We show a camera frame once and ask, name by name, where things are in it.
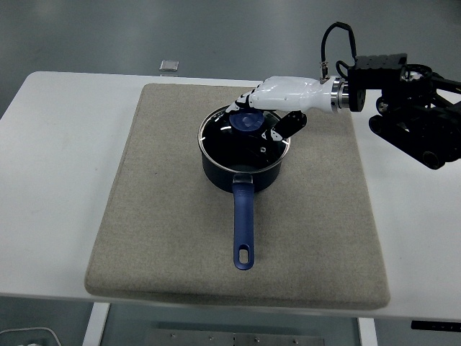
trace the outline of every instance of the white table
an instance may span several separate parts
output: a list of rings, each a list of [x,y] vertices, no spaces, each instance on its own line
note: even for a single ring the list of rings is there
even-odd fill
[[[0,295],[116,301],[89,295],[84,274],[148,83],[257,81],[31,74],[0,120]],[[378,96],[369,92],[353,119],[391,301],[375,311],[291,312],[461,321],[461,160],[431,171],[374,135]]]

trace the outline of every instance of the pot lid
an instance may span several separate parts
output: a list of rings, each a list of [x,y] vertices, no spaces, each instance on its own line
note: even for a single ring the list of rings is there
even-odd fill
[[[199,129],[199,147],[214,164],[232,172],[258,172],[278,164],[290,140],[268,141],[266,130],[280,117],[270,111],[242,110],[225,113],[227,107],[211,113]]]

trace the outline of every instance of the handle hole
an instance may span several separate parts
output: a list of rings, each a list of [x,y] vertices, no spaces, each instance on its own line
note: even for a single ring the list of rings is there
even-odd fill
[[[245,265],[249,262],[249,252],[247,249],[240,249],[238,250],[238,261]]]

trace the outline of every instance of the black cable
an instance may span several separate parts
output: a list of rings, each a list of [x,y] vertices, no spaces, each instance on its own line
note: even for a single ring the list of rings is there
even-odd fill
[[[336,62],[336,70],[338,71],[339,76],[343,77],[344,79],[347,79],[347,75],[341,70],[341,66],[349,69],[349,65],[347,65],[345,62],[342,60],[339,60]]]
[[[326,54],[325,54],[326,39],[328,38],[328,35],[335,27],[339,27],[343,30],[346,30],[349,33],[349,44],[351,46],[352,58],[354,59],[354,61],[357,61],[357,49],[355,46],[355,37],[354,37],[354,32],[352,31],[352,28],[346,23],[335,22],[332,25],[330,25],[328,29],[325,31],[325,34],[323,34],[322,44],[321,44],[322,63],[326,62]],[[348,68],[349,66],[346,65],[345,62],[343,61],[336,62],[336,70],[341,75],[341,77],[347,79],[347,76],[344,74],[344,72],[341,71],[341,68],[339,66],[343,66],[345,68]]]

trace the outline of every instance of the metal plate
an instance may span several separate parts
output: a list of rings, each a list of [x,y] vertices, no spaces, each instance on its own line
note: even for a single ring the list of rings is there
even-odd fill
[[[154,329],[146,337],[146,346],[324,346],[321,337],[279,334],[244,334],[202,330]]]

